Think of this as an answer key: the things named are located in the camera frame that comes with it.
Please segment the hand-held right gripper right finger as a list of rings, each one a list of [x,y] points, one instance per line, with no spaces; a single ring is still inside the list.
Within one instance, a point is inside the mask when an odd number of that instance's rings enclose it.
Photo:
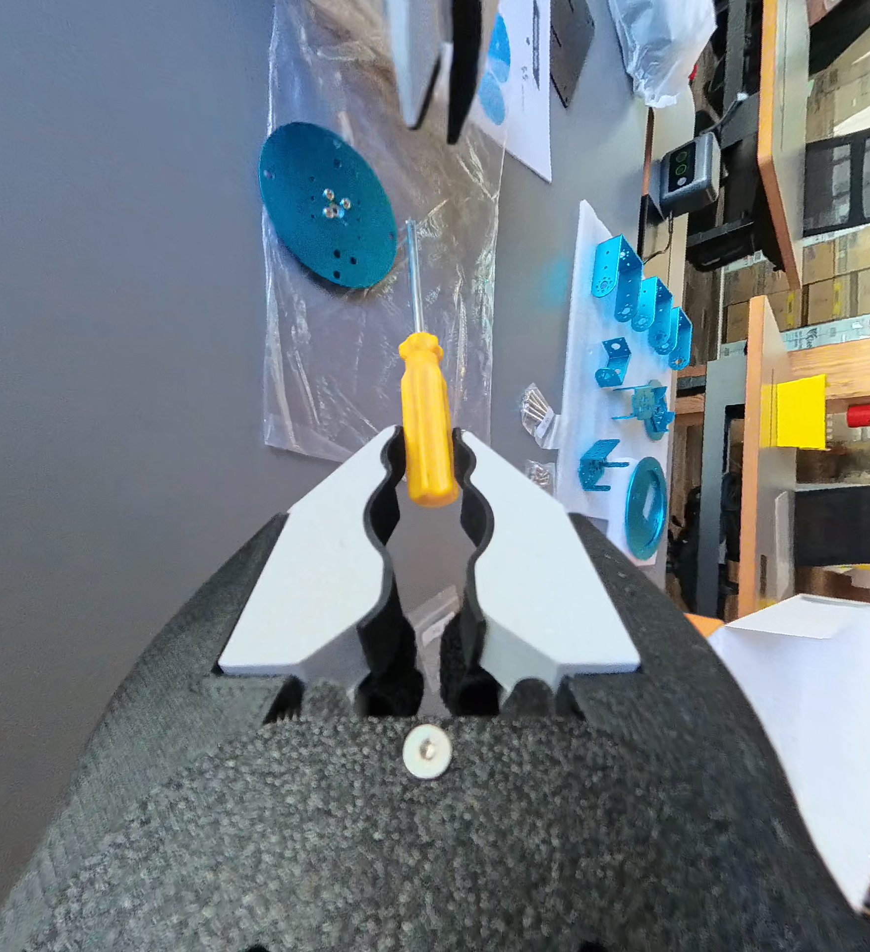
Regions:
[[[557,696],[577,676],[628,674],[640,655],[580,529],[592,526],[472,433],[453,431],[461,526],[473,545],[441,642],[441,698],[495,715],[523,682]]]

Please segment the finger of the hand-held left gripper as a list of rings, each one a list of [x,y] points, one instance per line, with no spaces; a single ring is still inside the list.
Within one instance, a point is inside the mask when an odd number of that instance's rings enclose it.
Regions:
[[[451,1],[452,62],[449,72],[446,143],[454,146],[464,130],[478,86],[483,33],[481,1]]]
[[[424,122],[449,40],[447,1],[385,1],[399,106],[408,128]]]

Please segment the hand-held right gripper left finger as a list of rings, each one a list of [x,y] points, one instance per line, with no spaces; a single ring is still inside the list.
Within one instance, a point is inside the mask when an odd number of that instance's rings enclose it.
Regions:
[[[403,429],[391,425],[286,513],[218,666],[327,681],[370,716],[413,716],[424,692],[387,544],[399,521]]]

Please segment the yellow handled screwdriver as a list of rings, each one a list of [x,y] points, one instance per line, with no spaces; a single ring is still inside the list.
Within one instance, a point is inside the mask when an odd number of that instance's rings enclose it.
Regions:
[[[406,226],[406,260],[413,332],[399,354],[405,365],[401,383],[405,479],[409,498],[425,508],[448,506],[458,496],[448,389],[439,339],[424,324],[417,223]]]

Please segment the grey desk control box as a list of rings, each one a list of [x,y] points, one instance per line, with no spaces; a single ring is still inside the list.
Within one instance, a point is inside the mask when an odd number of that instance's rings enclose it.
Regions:
[[[716,203],[720,183],[718,135],[706,130],[653,164],[648,194],[660,219],[669,220]]]

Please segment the grey desk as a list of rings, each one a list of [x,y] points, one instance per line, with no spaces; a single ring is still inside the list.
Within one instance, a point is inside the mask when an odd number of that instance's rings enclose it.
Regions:
[[[120,684],[331,465],[265,446],[274,2],[0,2],[0,907]]]

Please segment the white instruction sheet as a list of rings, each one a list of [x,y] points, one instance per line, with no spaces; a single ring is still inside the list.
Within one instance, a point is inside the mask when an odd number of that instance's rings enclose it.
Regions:
[[[514,159],[552,182],[550,1],[500,1],[471,117]]]

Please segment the black flat plate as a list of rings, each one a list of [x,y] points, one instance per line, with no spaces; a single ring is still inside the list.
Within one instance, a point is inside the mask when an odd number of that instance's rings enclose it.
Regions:
[[[595,21],[587,1],[552,1],[550,13],[550,76],[566,110],[595,37]]]

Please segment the blue round metal disc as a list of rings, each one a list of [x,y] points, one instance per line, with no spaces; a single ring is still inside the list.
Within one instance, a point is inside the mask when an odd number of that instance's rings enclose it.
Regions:
[[[262,205],[286,248],[321,279],[369,289],[390,272],[397,225],[370,164],[331,129],[277,126],[259,160]]]

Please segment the crumpled clear plastic bag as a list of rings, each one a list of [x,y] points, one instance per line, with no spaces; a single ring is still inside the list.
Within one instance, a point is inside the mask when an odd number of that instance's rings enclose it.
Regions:
[[[635,95],[654,110],[674,105],[716,26],[713,1],[609,1]]]

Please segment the blue metal claw assembly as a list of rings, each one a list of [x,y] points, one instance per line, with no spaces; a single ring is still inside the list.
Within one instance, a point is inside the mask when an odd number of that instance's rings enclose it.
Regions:
[[[652,442],[659,442],[675,422],[676,413],[671,411],[667,403],[668,387],[662,386],[656,380],[645,385],[635,387],[617,387],[615,393],[629,393],[630,411],[615,415],[615,422],[637,420],[642,423],[646,437]]]

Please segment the clear plastic bag sheet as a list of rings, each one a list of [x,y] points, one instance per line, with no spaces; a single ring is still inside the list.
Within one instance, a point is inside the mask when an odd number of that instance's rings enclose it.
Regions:
[[[381,2],[274,6],[267,137],[292,122],[331,129],[370,164],[397,225],[388,275],[369,289],[346,289],[306,268],[262,205],[264,441],[333,461],[402,418],[398,350],[414,330],[409,219],[417,223],[425,328],[443,350],[452,419],[490,435],[504,152],[472,123],[449,146],[441,96],[419,130],[405,125],[385,26]]]

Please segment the white foam tray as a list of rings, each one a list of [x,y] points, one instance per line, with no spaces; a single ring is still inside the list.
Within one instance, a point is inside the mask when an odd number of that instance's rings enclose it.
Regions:
[[[600,388],[596,370],[605,363],[602,341],[624,336],[631,360],[621,387],[656,380],[668,387],[667,403],[674,410],[674,375],[668,355],[653,351],[645,334],[630,324],[606,318],[592,294],[596,246],[613,236],[594,208],[580,202],[572,289],[560,402],[560,446],[556,497],[566,509],[596,522],[607,538],[634,565],[652,566],[662,554],[669,518],[669,470],[674,424],[657,443],[650,441],[641,422],[615,422],[612,417],[630,411],[630,394]],[[584,452],[604,438],[620,440],[614,459],[630,460],[626,470],[614,470],[612,489],[585,493],[577,468]]]

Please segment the white cardboard box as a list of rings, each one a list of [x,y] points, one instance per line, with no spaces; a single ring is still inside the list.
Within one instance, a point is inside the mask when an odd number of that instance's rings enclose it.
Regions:
[[[708,638],[854,909],[870,893],[870,603],[798,594]]]

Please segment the black bin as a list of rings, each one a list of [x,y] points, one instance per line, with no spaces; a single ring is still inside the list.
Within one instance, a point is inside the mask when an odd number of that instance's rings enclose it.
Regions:
[[[798,487],[794,559],[796,568],[870,565],[870,484]]]

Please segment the yellow bin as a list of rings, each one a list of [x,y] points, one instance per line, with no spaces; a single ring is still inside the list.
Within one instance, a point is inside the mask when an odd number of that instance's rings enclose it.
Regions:
[[[827,450],[825,374],[774,384],[772,446]]]

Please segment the wooden workbench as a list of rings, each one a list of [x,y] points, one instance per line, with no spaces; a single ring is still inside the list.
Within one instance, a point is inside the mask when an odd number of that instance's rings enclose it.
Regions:
[[[756,161],[769,257],[792,290],[803,277],[809,21],[805,1],[763,1]]]
[[[744,392],[744,440],[738,561],[738,617],[794,593],[795,446],[777,442],[776,387],[825,377],[826,409],[870,402],[870,338],[787,351],[768,299],[750,303]]]

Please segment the black mesh chair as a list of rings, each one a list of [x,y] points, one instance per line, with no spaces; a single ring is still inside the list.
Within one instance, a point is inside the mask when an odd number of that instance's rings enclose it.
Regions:
[[[806,145],[803,201],[805,237],[870,224],[870,128]]]

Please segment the blue square u bracket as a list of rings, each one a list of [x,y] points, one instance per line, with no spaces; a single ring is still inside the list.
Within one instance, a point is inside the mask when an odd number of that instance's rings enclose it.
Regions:
[[[618,449],[620,440],[604,438],[597,440],[580,458],[577,475],[580,488],[585,493],[606,493],[612,489],[614,470],[626,470],[630,467],[627,458],[612,455]]]

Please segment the small blue l bracket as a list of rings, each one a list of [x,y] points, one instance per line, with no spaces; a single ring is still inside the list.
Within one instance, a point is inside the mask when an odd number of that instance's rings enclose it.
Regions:
[[[600,388],[620,388],[625,380],[631,360],[631,350],[624,336],[602,341],[605,363],[595,372],[595,382]]]

